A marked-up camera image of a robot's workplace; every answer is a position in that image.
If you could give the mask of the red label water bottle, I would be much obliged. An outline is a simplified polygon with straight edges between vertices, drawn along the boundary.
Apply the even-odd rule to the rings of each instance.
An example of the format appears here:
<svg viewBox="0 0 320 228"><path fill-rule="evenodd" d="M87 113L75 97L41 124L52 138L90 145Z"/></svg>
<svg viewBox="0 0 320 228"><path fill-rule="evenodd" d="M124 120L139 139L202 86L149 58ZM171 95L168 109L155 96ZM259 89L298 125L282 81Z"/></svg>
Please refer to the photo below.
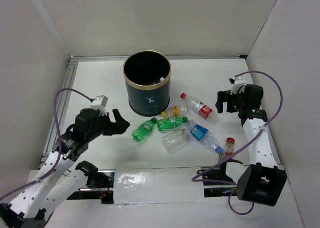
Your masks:
<svg viewBox="0 0 320 228"><path fill-rule="evenodd" d="M199 98L187 95L186 93L182 93L180 97L182 98L188 109L194 111L209 123L217 124L218 115L216 111L214 111L206 103L202 102Z"/></svg>

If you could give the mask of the blue label water bottle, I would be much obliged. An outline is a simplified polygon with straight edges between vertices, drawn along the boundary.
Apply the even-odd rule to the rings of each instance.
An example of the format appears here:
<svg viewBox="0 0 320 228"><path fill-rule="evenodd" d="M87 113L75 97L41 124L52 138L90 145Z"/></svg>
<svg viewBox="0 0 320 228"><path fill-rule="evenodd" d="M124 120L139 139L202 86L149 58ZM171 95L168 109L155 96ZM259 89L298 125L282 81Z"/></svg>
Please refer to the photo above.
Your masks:
<svg viewBox="0 0 320 228"><path fill-rule="evenodd" d="M223 152L223 148L219 145L219 142L214 135L210 133L208 129L194 122L193 119L186 124L186 128L191 136L208 150L217 154Z"/></svg>

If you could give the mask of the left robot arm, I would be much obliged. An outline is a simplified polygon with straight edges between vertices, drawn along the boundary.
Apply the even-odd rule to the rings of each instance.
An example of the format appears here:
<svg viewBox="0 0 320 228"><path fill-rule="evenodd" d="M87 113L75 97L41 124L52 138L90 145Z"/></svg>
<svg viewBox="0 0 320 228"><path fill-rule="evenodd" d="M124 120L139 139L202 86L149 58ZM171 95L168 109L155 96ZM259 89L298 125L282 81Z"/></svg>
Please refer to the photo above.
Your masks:
<svg viewBox="0 0 320 228"><path fill-rule="evenodd" d="M33 180L9 203L1 203L0 219L7 227L45 227L55 209L83 186L99 181L98 168L88 161L76 163L99 136L124 134L130 127L118 109L109 113L86 108L57 141Z"/></svg>

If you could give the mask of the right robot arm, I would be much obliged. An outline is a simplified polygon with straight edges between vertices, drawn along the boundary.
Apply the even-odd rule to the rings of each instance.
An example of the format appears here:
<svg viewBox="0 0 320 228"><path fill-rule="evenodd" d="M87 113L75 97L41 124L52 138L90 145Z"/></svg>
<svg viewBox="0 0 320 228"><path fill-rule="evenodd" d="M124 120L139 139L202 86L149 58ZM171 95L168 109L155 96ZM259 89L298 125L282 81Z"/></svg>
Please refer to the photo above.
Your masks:
<svg viewBox="0 0 320 228"><path fill-rule="evenodd" d="M287 181L287 173L279 169L274 158L268 128L267 113L261 109L264 90L261 86L235 85L232 90L219 91L216 107L223 112L237 112L249 142L250 165L230 159L218 172L220 182L237 184L239 200L275 206Z"/></svg>

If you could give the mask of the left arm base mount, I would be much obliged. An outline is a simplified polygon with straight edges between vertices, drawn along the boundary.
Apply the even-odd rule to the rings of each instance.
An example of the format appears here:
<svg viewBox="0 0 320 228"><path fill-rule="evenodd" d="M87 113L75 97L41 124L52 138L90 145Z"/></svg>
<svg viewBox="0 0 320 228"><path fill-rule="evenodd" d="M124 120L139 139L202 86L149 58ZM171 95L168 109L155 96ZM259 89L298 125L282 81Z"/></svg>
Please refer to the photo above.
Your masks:
<svg viewBox="0 0 320 228"><path fill-rule="evenodd" d="M115 170L99 170L89 186L75 191L68 200L98 200L101 204L114 204Z"/></svg>

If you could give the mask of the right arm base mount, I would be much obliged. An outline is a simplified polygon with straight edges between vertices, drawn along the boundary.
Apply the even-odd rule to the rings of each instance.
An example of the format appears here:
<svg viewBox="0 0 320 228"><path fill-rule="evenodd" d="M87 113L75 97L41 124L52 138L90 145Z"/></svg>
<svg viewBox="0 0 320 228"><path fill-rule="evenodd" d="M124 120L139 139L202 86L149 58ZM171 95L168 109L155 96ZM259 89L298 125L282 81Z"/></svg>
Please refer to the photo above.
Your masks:
<svg viewBox="0 0 320 228"><path fill-rule="evenodd" d="M227 164L231 162L243 165L241 161L231 159L210 172L196 178L196 180L203 180L205 198L226 197L236 190L233 179L227 176L226 173Z"/></svg>

